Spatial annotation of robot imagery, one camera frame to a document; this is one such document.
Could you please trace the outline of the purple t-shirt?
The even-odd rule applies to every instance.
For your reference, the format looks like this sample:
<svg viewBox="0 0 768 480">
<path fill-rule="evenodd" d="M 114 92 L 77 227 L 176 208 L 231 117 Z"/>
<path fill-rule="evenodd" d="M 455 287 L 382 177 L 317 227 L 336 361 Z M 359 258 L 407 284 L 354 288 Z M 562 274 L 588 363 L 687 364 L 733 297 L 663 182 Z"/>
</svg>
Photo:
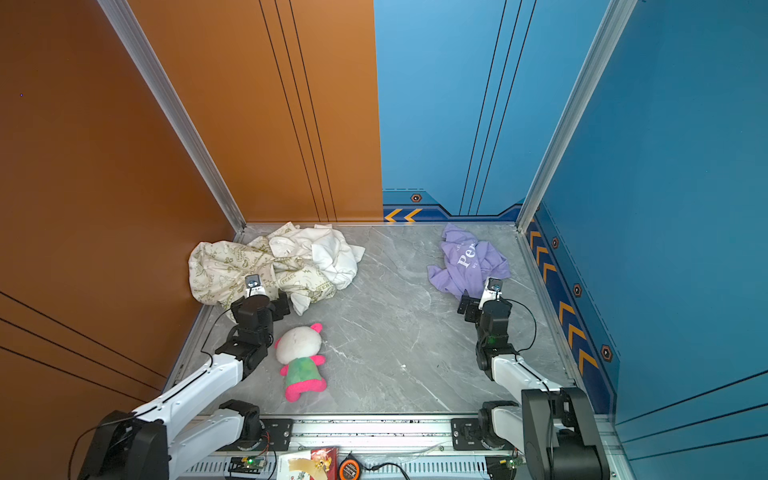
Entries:
<svg viewBox="0 0 768 480">
<path fill-rule="evenodd" d="M 511 277 L 508 259 L 490 242 L 481 241 L 467 230 L 448 224 L 440 248 L 444 266 L 427 268 L 429 282 L 439 291 L 460 300 L 464 294 L 480 298 L 489 278 Z"/>
</svg>

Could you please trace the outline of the green circuit board left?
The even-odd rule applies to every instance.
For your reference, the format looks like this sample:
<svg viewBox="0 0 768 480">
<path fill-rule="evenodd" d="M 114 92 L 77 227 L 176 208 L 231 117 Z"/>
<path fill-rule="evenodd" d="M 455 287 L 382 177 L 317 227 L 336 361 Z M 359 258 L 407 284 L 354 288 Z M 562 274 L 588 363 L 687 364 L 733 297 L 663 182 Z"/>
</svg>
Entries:
<svg viewBox="0 0 768 480">
<path fill-rule="evenodd" d="M 246 478 L 259 477 L 261 474 L 267 473 L 268 466 L 269 461 L 264 457 L 234 456 L 229 460 L 226 476 L 245 476 Z"/>
</svg>

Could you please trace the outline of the cream patterned cloth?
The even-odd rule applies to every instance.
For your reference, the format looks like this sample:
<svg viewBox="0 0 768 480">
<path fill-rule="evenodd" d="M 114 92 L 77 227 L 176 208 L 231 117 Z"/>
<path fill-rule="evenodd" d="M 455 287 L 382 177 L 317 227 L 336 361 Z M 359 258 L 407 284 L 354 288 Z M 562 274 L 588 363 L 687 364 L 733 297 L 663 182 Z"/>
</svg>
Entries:
<svg viewBox="0 0 768 480">
<path fill-rule="evenodd" d="M 288 222 L 247 244 L 199 243 L 188 261 L 192 296 L 202 304 L 227 308 L 246 294 L 246 277 L 258 275 L 270 299 L 285 293 L 299 315 L 311 304 L 333 297 L 337 288 L 314 264 L 309 247 L 301 246 L 297 254 L 273 251 L 280 240 L 298 232 Z"/>
</svg>

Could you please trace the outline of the pink green plush toy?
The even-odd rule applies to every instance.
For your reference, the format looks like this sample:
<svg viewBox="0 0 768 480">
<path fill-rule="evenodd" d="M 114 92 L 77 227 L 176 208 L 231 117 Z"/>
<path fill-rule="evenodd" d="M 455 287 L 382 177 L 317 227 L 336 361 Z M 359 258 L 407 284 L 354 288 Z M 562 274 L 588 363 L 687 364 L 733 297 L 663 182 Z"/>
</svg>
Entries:
<svg viewBox="0 0 768 480">
<path fill-rule="evenodd" d="M 319 367 L 326 362 L 320 354 L 322 330 L 321 323 L 295 327 L 275 344 L 288 402 L 297 402 L 304 393 L 323 392 L 327 388 L 327 382 L 319 371 Z"/>
</svg>

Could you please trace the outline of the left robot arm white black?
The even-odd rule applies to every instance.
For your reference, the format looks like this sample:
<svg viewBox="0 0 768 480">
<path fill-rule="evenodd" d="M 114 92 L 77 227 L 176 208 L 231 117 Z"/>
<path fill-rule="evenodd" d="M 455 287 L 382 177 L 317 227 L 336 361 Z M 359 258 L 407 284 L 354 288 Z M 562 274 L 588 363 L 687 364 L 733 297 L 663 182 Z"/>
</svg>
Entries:
<svg viewBox="0 0 768 480">
<path fill-rule="evenodd" d="M 80 479 L 176 479 L 218 449 L 260 446 L 267 431 L 258 406 L 228 400 L 207 419 L 194 418 L 253 373 L 274 343 L 274 324 L 290 313 L 284 292 L 276 299 L 252 291 L 231 308 L 235 320 L 206 364 L 131 412 L 114 411 L 92 428 Z"/>
</svg>

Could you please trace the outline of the red printed card packet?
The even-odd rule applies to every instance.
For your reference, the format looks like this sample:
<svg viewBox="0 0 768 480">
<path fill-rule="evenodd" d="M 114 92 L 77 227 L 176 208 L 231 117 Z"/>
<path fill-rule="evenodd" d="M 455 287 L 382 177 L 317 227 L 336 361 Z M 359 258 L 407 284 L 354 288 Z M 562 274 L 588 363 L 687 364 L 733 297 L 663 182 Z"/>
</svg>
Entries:
<svg viewBox="0 0 768 480">
<path fill-rule="evenodd" d="M 333 480 L 338 477 L 338 448 L 320 447 L 285 454 L 278 470 L 279 479 Z"/>
</svg>

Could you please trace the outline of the white plain cloth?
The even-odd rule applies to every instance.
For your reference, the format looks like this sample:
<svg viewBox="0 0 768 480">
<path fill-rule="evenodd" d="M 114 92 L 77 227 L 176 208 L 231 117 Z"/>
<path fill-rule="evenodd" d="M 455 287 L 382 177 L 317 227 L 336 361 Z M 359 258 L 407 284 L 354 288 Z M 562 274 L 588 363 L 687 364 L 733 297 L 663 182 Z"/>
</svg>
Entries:
<svg viewBox="0 0 768 480">
<path fill-rule="evenodd" d="M 353 282 L 366 252 L 362 246 L 349 244 L 343 233 L 331 225 L 300 228 L 288 222 L 267 238 L 275 257 L 310 261 L 337 290 L 346 289 Z"/>
</svg>

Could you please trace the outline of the orange black tape measure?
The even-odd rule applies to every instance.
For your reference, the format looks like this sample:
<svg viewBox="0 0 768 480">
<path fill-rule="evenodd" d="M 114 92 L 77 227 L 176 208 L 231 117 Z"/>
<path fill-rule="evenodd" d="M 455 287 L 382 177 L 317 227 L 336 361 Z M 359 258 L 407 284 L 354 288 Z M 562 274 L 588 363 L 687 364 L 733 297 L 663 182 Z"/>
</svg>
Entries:
<svg viewBox="0 0 768 480">
<path fill-rule="evenodd" d="M 348 455 L 338 468 L 339 480 L 359 480 L 362 473 L 362 467 L 359 461 L 352 455 Z"/>
</svg>

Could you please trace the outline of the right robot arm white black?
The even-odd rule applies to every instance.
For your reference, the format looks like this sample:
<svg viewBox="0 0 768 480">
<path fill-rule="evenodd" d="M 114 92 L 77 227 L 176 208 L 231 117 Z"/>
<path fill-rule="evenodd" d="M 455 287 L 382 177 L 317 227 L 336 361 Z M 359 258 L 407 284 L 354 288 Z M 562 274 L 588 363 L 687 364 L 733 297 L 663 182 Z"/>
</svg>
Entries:
<svg viewBox="0 0 768 480">
<path fill-rule="evenodd" d="M 534 479 L 609 479 L 611 468 L 586 392 L 537 372 L 508 335 L 514 301 L 498 290 L 463 294 L 457 312 L 473 324 L 479 369 L 512 397 L 478 412 L 481 438 L 522 454 Z"/>
</svg>

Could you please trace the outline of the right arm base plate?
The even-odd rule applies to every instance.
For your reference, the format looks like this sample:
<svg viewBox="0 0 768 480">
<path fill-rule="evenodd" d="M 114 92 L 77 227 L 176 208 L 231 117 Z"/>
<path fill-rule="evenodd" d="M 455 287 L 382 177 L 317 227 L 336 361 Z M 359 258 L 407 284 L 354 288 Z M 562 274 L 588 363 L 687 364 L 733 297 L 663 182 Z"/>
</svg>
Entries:
<svg viewBox="0 0 768 480">
<path fill-rule="evenodd" d="M 450 420 L 453 449 L 456 451 L 511 451 L 513 445 L 497 436 L 477 417 L 457 417 Z"/>
</svg>

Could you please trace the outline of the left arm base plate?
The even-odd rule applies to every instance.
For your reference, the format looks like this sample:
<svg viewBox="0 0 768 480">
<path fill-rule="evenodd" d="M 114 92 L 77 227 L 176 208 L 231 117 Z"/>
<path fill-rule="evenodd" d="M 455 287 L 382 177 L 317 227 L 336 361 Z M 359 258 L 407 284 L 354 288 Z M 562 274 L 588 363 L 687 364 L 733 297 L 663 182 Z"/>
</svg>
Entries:
<svg viewBox="0 0 768 480">
<path fill-rule="evenodd" d="M 289 450 L 294 420 L 291 418 L 262 418 L 261 441 L 257 452 L 287 452 Z"/>
</svg>

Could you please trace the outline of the green circuit board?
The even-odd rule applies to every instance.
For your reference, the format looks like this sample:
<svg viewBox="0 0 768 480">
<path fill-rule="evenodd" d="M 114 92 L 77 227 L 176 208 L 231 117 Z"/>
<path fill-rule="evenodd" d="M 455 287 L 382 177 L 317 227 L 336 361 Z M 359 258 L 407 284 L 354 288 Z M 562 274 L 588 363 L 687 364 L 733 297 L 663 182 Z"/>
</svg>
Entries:
<svg viewBox="0 0 768 480">
<path fill-rule="evenodd" d="M 245 476 L 246 478 L 259 477 L 261 474 L 267 473 L 268 466 L 269 461 L 264 457 L 234 456 L 229 460 L 226 476 Z"/>
<path fill-rule="evenodd" d="M 499 464 L 503 465 L 505 468 L 509 470 L 516 470 L 521 466 L 524 466 L 526 464 L 526 461 L 525 461 L 525 458 L 520 455 L 506 456 L 499 461 Z"/>
</svg>

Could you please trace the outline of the green circuit board right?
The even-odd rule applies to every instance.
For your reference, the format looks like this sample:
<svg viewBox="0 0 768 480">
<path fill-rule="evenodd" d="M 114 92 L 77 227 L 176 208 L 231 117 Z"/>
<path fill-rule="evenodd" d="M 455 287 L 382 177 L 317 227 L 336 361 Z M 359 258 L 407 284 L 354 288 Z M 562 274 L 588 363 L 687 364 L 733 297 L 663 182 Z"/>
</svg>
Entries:
<svg viewBox="0 0 768 480">
<path fill-rule="evenodd" d="M 499 464 L 503 465 L 505 468 L 509 470 L 516 470 L 521 466 L 524 466 L 526 464 L 526 461 L 525 461 L 525 458 L 520 455 L 506 456 L 499 461 Z"/>
</svg>

